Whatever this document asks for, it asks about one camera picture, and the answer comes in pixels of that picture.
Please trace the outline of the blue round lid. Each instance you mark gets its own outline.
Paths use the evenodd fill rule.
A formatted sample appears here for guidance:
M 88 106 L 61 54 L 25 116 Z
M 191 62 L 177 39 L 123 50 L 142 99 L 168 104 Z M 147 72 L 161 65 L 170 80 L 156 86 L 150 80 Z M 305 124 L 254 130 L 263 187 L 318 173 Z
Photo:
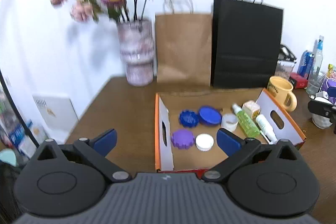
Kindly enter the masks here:
M 198 110 L 199 122 L 205 126 L 217 126 L 222 122 L 221 113 L 211 107 L 211 106 L 202 106 Z

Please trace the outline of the white plastic bottle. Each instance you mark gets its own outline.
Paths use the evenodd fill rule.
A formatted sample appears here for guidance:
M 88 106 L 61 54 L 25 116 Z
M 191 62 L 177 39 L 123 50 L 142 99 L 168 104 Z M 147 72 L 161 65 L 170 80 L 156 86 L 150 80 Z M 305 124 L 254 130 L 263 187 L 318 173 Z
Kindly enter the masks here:
M 261 130 L 261 134 L 263 135 L 263 137 L 267 140 L 269 144 L 276 144 L 278 142 L 278 139 L 276 137 L 276 134 L 274 133 L 273 127 L 270 125 L 270 123 L 267 121 L 264 115 L 259 114 L 256 117 L 256 123 Z

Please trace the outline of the white ceramic bowl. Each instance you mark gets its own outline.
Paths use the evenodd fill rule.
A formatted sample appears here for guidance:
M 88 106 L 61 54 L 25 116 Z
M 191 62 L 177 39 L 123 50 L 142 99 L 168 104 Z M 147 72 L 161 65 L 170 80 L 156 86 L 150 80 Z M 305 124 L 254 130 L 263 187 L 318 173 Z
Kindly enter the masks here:
M 323 97 L 315 97 L 314 100 L 331 105 L 331 102 L 329 100 L 327 100 L 326 98 L 323 98 Z M 312 116 L 313 123 L 320 129 L 327 129 L 332 125 L 329 118 L 325 118 L 325 117 L 317 115 L 317 114 L 312 114 L 311 116 Z

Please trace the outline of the clear plastic bottle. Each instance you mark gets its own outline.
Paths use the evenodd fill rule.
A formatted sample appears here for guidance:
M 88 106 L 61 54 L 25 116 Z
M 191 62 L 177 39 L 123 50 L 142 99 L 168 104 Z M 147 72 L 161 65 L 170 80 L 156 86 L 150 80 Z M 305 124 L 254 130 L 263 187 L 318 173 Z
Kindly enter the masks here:
M 321 69 L 322 61 L 323 61 L 323 36 L 319 36 L 319 40 L 316 43 L 316 46 L 314 48 L 314 60 L 313 64 L 311 66 L 309 78 L 308 78 L 308 84 L 306 88 L 307 94 L 310 96 L 314 96 L 318 90 L 321 84 L 319 83 L 319 71 Z

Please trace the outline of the green spray bottle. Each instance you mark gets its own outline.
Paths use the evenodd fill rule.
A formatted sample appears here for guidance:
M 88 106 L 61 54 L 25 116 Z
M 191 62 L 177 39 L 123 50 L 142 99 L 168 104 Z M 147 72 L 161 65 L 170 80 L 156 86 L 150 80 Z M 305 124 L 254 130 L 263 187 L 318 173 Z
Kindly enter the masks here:
M 246 137 L 256 138 L 260 135 L 260 130 L 255 125 L 254 121 L 248 116 L 248 114 L 236 103 L 232 104 L 232 110 L 237 116 L 238 123 L 244 131 Z

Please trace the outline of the white round cap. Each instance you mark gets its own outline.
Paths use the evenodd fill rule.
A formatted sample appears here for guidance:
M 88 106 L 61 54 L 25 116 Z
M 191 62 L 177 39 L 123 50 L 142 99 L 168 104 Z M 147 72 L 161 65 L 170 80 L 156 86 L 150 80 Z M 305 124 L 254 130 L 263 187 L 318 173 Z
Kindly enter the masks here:
M 214 145 L 214 139 L 210 134 L 199 134 L 195 138 L 195 145 L 199 151 L 207 152 Z

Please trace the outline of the red small box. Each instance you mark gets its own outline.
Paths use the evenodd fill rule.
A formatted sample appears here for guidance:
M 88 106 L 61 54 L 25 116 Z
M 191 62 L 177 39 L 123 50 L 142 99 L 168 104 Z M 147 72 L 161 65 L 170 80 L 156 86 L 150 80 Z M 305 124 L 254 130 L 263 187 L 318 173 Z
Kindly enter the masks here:
M 299 74 L 292 72 L 289 77 L 289 82 L 293 85 L 294 89 L 305 89 L 308 80 Z

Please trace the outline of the yellow mug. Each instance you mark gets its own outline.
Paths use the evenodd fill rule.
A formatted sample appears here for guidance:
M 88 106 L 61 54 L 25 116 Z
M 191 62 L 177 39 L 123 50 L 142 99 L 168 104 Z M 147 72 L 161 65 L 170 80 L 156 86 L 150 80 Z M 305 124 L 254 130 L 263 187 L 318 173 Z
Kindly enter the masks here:
M 293 85 L 288 80 L 280 76 L 272 76 L 267 90 L 287 112 L 293 112 L 296 109 L 297 97 L 293 93 Z

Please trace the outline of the cream cube block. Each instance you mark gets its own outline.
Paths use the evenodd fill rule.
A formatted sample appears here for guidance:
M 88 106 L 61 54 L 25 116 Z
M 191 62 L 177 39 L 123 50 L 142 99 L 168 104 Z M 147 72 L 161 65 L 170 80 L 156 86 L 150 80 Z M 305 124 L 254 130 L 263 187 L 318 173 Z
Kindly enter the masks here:
M 253 100 L 245 102 L 242 106 L 242 110 L 254 120 L 260 114 L 260 106 Z

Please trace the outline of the blue soda can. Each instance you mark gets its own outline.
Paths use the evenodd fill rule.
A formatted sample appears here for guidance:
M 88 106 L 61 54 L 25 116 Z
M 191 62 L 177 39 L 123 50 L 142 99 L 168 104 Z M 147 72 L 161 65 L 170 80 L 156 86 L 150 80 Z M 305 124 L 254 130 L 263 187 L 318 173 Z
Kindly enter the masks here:
M 300 59 L 299 66 L 297 73 L 305 78 L 308 79 L 311 66 L 313 65 L 313 60 L 314 60 L 314 54 L 311 51 L 305 51 Z

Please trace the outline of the blue gear lid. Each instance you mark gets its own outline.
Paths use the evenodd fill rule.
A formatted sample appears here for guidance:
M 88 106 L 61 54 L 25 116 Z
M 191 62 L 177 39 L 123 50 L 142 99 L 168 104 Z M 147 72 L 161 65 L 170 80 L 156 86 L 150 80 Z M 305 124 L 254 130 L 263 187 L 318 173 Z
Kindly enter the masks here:
M 191 110 L 183 110 L 179 114 L 179 123 L 183 127 L 193 128 L 196 127 L 199 123 L 198 115 Z

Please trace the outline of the red cardboard box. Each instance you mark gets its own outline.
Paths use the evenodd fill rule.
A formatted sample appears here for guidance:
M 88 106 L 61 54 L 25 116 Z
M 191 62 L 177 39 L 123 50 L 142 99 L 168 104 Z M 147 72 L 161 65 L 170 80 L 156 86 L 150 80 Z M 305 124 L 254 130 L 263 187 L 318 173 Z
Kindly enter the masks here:
M 306 136 L 293 118 L 266 89 L 203 90 L 200 92 L 170 92 L 155 95 L 155 169 L 158 172 L 196 172 L 198 176 L 219 164 L 228 156 L 214 144 L 209 151 L 199 151 L 195 145 L 189 149 L 173 146 L 171 137 L 183 128 L 179 114 L 183 110 L 198 112 L 202 106 L 212 106 L 222 114 L 232 112 L 232 104 L 239 106 L 253 100 L 272 125 L 276 137 L 290 140 L 301 148 Z

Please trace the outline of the black paper bag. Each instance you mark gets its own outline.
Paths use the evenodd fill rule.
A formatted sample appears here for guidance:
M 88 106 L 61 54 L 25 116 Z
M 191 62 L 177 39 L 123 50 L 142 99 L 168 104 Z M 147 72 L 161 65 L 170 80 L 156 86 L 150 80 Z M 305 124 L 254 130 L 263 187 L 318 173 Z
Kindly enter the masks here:
M 280 51 L 283 10 L 263 1 L 214 0 L 210 84 L 264 88 Z

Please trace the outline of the pink marbled vase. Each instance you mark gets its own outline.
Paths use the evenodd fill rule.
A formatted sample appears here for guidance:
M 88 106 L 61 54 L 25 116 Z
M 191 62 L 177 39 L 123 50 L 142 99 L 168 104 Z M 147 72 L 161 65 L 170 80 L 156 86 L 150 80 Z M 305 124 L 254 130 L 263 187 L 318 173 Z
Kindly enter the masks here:
M 126 65 L 126 80 L 133 86 L 146 86 L 153 81 L 155 44 L 148 19 L 117 25 L 120 57 Z

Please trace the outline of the brown paper bag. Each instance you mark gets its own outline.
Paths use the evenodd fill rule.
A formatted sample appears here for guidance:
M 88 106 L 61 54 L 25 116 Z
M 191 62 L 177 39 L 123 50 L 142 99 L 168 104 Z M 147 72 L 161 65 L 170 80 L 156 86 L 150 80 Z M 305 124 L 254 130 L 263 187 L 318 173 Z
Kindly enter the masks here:
M 210 86 L 213 15 L 192 0 L 164 0 L 155 16 L 157 82 Z

